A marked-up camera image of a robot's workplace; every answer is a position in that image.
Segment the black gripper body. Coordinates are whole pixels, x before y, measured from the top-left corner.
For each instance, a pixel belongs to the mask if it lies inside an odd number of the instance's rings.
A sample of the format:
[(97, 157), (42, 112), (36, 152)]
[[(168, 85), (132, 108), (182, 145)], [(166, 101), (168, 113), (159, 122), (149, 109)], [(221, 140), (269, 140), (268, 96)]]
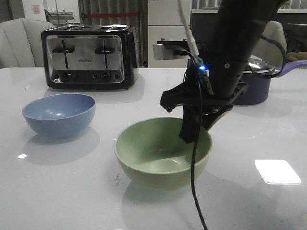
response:
[(162, 93), (160, 105), (168, 112), (177, 106), (186, 106), (195, 112), (201, 102), (207, 113), (213, 113), (213, 108), (220, 110), (247, 90), (248, 84), (241, 80), (245, 67), (245, 64), (228, 68), (190, 64), (183, 82)]

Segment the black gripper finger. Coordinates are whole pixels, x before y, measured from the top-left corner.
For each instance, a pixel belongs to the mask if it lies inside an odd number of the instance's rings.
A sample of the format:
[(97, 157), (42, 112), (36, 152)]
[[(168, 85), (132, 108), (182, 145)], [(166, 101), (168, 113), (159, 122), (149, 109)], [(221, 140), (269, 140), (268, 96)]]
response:
[(201, 126), (201, 113), (197, 106), (183, 106), (183, 120), (179, 136), (185, 143), (191, 143), (196, 139)]
[(233, 105), (225, 105), (220, 108), (213, 108), (213, 110), (208, 114), (202, 115), (202, 127), (209, 131), (212, 126), (222, 118), (226, 113), (230, 112), (233, 109)]

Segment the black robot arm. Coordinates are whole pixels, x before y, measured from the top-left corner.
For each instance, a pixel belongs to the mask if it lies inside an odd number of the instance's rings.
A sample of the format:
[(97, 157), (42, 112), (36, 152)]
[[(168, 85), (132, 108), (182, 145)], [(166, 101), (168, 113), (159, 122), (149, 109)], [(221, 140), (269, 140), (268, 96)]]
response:
[(280, 0), (224, 0), (209, 40), (200, 48), (200, 59), (187, 68), (178, 86), (163, 92), (160, 105), (171, 112), (183, 107), (180, 137), (191, 143), (200, 127), (209, 130), (246, 88), (241, 80), (252, 50), (267, 23), (282, 5)]

